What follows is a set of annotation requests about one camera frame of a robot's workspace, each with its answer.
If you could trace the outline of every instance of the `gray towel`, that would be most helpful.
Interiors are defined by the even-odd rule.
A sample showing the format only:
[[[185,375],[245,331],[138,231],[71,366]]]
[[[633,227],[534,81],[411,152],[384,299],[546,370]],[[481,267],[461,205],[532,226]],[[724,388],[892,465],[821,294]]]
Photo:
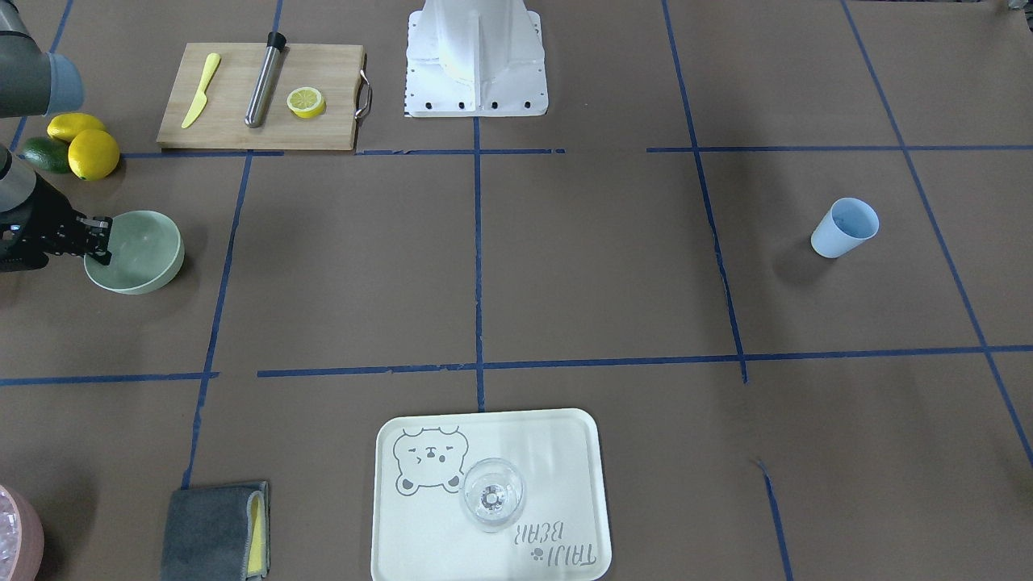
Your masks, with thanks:
[[[257,495],[261,536],[252,540],[252,498]],[[252,542],[260,567],[248,577]],[[269,573],[269,483],[251,482],[177,490],[168,502],[161,581],[245,581]]]

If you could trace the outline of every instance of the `bear face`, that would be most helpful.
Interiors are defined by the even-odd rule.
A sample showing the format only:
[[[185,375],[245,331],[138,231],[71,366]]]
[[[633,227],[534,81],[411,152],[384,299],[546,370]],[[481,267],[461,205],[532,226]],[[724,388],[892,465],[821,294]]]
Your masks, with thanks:
[[[463,483],[463,459],[469,442],[459,426],[455,430],[424,428],[415,434],[403,430],[395,440],[399,476],[395,488],[412,496],[420,488],[440,486],[455,494]]]

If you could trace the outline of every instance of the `green bowl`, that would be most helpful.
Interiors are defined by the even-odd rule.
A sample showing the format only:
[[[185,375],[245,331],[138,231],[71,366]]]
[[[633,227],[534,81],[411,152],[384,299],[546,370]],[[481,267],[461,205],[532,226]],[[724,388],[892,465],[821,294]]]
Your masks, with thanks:
[[[86,274],[97,286],[123,295],[157,290],[183,266],[183,237],[176,222],[150,210],[115,216],[107,249],[112,264],[105,267],[85,256]]]

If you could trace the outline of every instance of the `white tray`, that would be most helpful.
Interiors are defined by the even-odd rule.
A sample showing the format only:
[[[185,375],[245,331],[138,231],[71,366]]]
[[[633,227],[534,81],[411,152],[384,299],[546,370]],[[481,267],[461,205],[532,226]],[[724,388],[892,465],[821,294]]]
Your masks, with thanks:
[[[519,519],[495,533],[475,526],[460,493],[465,470],[492,457],[526,482]],[[377,435],[372,549],[376,581],[602,577],[612,552],[595,421],[581,409],[390,420]]]

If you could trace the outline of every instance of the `wooden cutting board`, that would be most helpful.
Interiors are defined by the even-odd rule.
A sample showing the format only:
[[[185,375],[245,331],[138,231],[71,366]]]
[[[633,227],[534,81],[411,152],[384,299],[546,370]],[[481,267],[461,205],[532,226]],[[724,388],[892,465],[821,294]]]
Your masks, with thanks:
[[[209,53],[222,62],[205,92],[208,104],[186,129],[180,125],[193,102]],[[265,58],[261,42],[191,42],[183,52],[168,105],[158,130],[163,148],[343,150],[355,147],[355,100],[358,70],[366,52],[351,44],[287,44],[280,64],[265,123],[244,124],[258,72]],[[287,109],[287,95],[299,87],[315,87],[326,111],[300,119]]]

